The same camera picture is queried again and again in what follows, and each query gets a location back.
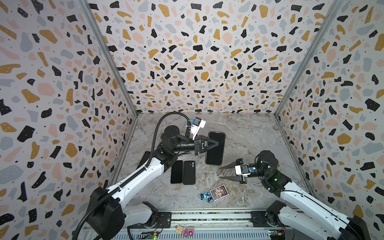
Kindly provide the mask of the pink toy car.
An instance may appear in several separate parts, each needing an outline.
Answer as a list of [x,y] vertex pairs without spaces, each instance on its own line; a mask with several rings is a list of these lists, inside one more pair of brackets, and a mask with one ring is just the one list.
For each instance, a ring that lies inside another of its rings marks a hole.
[[192,237],[193,235],[194,235],[194,228],[193,227],[185,228],[184,229],[183,236],[185,238]]

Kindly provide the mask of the blue toy car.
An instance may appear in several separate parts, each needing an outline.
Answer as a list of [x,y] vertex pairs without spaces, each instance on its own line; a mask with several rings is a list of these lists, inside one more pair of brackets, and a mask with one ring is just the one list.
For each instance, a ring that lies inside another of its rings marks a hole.
[[213,203],[214,200],[209,192],[199,194],[199,199],[208,203]]

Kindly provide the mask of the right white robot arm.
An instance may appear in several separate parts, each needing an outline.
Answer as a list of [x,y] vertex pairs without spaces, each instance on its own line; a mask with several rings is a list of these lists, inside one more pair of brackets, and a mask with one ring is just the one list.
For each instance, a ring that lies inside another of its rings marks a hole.
[[348,217],[325,205],[278,170],[279,161],[271,151],[261,151],[252,164],[242,159],[225,166],[234,169],[228,180],[246,184],[248,178],[259,178],[268,192],[280,201],[273,202],[265,218],[272,227],[289,226],[313,240],[369,240],[366,222],[354,215]]

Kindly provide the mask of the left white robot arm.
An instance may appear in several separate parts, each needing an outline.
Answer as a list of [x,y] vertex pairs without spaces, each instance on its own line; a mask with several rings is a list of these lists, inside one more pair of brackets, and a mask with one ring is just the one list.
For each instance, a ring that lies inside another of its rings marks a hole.
[[177,126],[168,126],[161,135],[161,143],[154,153],[128,177],[106,189],[95,189],[85,215],[88,225],[97,233],[97,239],[110,240],[124,225],[153,225],[158,210],[149,203],[124,208],[147,184],[165,173],[178,159],[179,152],[205,153],[219,145],[206,136],[188,138]]

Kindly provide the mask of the purple card box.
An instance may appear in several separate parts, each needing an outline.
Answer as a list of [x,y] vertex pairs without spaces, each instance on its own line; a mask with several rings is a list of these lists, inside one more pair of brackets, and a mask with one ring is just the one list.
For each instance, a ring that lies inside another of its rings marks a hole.
[[213,198],[214,202],[218,201],[220,199],[223,199],[229,195],[229,192],[225,185],[221,185],[219,187],[216,187],[212,190],[210,190],[210,195]]

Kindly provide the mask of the phone in pink case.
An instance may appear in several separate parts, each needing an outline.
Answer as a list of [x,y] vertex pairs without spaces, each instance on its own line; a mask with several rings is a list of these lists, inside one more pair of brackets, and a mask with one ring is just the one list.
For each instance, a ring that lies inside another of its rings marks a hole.
[[151,153],[150,151],[146,151],[143,154],[143,156],[142,156],[142,158],[141,158],[141,160],[140,160],[140,162],[139,162],[139,164],[137,166],[137,169],[139,169],[142,165],[144,165],[148,161],[148,159],[150,157],[150,153]]

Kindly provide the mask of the black phone case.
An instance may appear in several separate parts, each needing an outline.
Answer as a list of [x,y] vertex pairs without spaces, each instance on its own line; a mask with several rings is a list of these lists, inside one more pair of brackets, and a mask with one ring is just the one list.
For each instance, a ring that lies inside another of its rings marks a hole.
[[196,183],[196,162],[185,161],[183,165],[183,184],[194,185]]

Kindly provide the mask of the aluminium left corner post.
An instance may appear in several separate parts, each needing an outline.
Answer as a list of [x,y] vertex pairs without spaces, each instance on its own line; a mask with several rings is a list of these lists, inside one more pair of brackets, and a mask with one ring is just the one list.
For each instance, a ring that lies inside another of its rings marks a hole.
[[92,30],[92,32],[95,36],[95,39],[96,39],[96,41],[100,47],[100,50],[101,50],[103,56],[105,57],[108,66],[111,69],[111,72],[112,72],[112,74],[113,74],[113,76],[114,76],[114,78],[118,84],[118,87],[119,87],[120,91],[122,92],[122,95],[123,95],[123,97],[124,97],[124,99],[128,105],[129,112],[133,115],[133,118],[136,119],[138,117],[138,113],[134,108],[134,105],[131,101],[131,98],[130,98],[129,93],[126,89],[126,86],[125,86],[125,84],[122,80],[122,77],[119,74],[118,68],[117,68],[117,66],[116,66],[116,64],[115,64],[115,62],[114,62],[114,60],[110,54],[108,45],[104,41],[103,35],[101,33],[101,30],[97,24],[97,21],[96,21],[94,15],[92,13],[92,10],[89,6],[89,3],[86,0],[79,0],[78,3],[80,5],[82,12],[85,15],[85,19],[87,20],[87,23],[89,24],[89,28]]

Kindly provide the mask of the large black phone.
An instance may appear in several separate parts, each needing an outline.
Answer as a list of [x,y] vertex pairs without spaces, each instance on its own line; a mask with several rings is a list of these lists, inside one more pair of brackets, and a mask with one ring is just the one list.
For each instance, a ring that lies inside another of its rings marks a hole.
[[171,169],[171,184],[181,184],[183,182],[183,161],[176,161]]

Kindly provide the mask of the aluminium right corner post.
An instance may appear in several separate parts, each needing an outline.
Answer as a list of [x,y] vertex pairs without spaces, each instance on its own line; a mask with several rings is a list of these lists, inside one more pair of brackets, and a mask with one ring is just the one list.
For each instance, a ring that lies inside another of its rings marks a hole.
[[311,43],[306,55],[304,56],[302,62],[299,65],[298,70],[296,71],[293,80],[291,81],[290,85],[287,87],[287,90],[279,103],[277,110],[274,113],[274,117],[277,119],[278,115],[283,111],[284,105],[288,102],[290,94],[294,91],[295,86],[299,82],[303,72],[305,71],[307,65],[310,63],[311,59],[317,52],[317,48],[320,46],[322,39],[324,35],[327,33],[329,27],[331,26],[333,19],[336,17],[338,11],[342,7],[344,1],[337,0],[333,1],[332,5],[330,6],[329,11],[327,12],[326,18],[323,21],[323,24],[321,25],[317,35],[314,38],[314,41]]

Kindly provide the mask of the small wooden block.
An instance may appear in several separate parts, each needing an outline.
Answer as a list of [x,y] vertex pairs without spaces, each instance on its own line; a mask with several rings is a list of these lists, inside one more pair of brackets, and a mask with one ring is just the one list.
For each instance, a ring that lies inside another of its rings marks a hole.
[[177,226],[175,232],[176,232],[177,234],[179,234],[179,235],[182,235],[183,232],[184,232],[184,227],[182,227],[182,226]]

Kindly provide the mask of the aluminium corner post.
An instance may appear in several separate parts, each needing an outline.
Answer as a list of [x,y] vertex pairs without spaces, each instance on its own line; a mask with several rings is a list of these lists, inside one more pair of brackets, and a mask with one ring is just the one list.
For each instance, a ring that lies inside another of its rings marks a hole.
[[92,30],[92,32],[95,36],[95,39],[96,39],[96,41],[100,47],[100,50],[101,50],[103,56],[105,57],[108,66],[111,69],[111,72],[112,72],[112,74],[113,74],[113,76],[114,76],[114,78],[118,84],[118,87],[119,87],[120,91],[122,92],[122,95],[123,95],[123,97],[124,97],[124,99],[128,105],[129,112],[133,115],[133,118],[136,119],[138,117],[138,113],[134,108],[134,105],[131,101],[131,98],[130,98],[129,93],[126,89],[126,86],[125,86],[125,84],[122,80],[122,77],[119,74],[118,68],[117,68],[117,66],[116,66],[116,64],[115,64],[115,62],[114,62],[114,60],[110,54],[108,45],[104,41],[103,35],[101,33],[101,30],[97,24],[97,21],[96,21],[94,15],[92,13],[92,10],[89,6],[89,3],[86,0],[79,0],[78,3],[80,5],[82,12],[85,15],[85,19],[87,20],[87,23],[89,24],[89,28]]
[[342,7],[344,1],[337,0],[333,1],[332,5],[330,6],[329,11],[327,12],[326,18],[323,21],[323,24],[321,25],[317,35],[314,38],[314,41],[311,43],[306,55],[304,56],[302,62],[299,65],[298,70],[296,71],[293,80],[291,81],[290,85],[287,87],[287,90],[279,103],[277,110],[274,113],[274,117],[277,119],[278,115],[283,111],[284,105],[288,102],[290,94],[294,91],[295,86],[299,82],[303,72],[305,71],[307,65],[310,63],[311,59],[317,52],[317,48],[320,46],[322,39],[324,35],[327,33],[329,27],[331,26],[333,19],[336,17],[338,11]]

